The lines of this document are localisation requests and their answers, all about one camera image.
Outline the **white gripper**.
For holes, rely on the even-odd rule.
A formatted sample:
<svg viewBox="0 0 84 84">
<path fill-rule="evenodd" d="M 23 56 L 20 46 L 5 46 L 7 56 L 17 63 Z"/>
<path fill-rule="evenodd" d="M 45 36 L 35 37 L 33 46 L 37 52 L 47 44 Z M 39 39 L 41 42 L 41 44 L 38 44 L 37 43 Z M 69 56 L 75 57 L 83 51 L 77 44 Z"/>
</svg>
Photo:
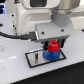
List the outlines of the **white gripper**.
<svg viewBox="0 0 84 84">
<path fill-rule="evenodd" d="M 36 36 L 38 42 L 43 42 L 43 49 L 48 49 L 49 40 L 64 38 L 61 41 L 61 47 L 64 46 L 66 42 L 65 37 L 70 36 L 75 30 L 72 22 L 66 27 L 57 26 L 54 22 L 42 23 L 36 25 Z"/>
</svg>

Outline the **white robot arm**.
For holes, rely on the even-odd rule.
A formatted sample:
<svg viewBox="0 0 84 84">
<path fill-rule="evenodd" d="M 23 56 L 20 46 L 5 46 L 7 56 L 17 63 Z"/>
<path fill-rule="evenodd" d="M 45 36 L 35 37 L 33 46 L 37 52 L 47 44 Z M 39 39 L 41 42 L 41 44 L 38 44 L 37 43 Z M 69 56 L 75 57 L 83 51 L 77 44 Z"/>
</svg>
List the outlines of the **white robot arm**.
<svg viewBox="0 0 84 84">
<path fill-rule="evenodd" d="M 18 37 L 42 42 L 47 49 L 50 40 L 84 30 L 84 0 L 20 0 L 13 22 Z"/>
</svg>

